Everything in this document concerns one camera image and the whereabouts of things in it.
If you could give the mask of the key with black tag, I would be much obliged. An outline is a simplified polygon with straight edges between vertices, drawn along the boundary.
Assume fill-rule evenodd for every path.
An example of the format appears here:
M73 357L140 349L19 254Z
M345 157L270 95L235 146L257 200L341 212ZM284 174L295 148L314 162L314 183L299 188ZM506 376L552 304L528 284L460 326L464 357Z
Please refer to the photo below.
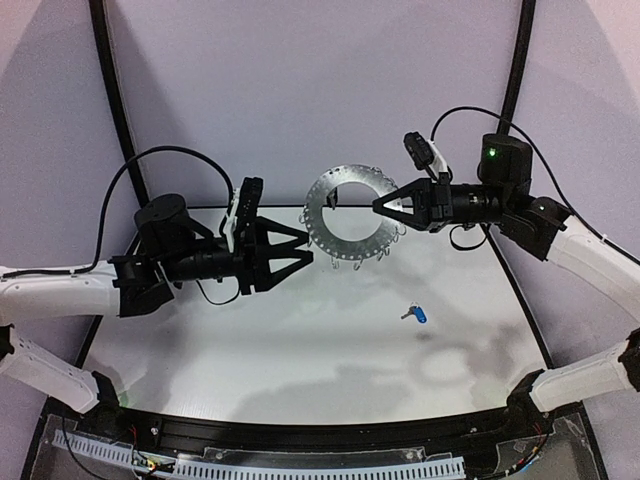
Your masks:
M338 204L338 189L331 190L326 196L326 205L331 210L335 210Z

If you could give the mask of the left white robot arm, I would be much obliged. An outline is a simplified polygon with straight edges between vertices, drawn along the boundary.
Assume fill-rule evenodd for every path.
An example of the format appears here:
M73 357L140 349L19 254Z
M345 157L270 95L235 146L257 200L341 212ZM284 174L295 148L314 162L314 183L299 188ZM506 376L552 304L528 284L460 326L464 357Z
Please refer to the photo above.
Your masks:
M89 272L61 275L1 270L1 372L82 415L117 412L112 381L62 360L15 328L22 319L69 316L139 317L173 301L186 282L233 277L242 295L266 292L310 265L306 232L257 213L255 199L236 199L217 237L188 212L184 198L165 194L134 220L140 251L100 261Z

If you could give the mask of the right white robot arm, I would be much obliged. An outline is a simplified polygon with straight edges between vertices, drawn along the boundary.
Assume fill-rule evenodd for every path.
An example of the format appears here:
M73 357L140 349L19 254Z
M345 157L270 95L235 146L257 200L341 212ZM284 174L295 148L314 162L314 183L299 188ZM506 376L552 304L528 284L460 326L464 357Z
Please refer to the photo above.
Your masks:
M549 197L530 195L533 147L504 134L482 138L478 183L454 184L435 143L417 132L404 137L415 166L427 171L376 199L375 213L417 231L448 225L495 225L541 261L569 271L639 317L639 266L591 232L578 215ZM507 403L541 414L602 394L639 388L639 333L562 368L527 375Z

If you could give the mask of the metal keyring disc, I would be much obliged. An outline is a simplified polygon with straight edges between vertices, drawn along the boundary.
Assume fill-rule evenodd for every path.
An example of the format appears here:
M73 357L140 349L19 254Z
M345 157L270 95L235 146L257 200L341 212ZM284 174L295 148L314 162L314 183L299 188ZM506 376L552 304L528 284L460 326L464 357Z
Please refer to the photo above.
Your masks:
M407 233L399 222L380 216L369 205L340 205L331 210L326 196L337 188L358 187L376 200L397 189L378 167L349 164L324 172L309 189L299 221L309 242L330 257L333 268L350 263L354 270L371 259L382 260L391 246Z

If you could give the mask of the key with blue tag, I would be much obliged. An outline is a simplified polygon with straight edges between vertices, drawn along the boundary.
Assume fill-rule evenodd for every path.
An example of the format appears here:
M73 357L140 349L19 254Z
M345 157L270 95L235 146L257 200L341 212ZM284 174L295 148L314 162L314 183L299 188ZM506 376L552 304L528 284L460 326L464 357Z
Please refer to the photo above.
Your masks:
M420 324L426 324L428 322L427 315L422 307L416 302L411 303L407 308L407 311L400 316L401 320L408 318L414 318Z

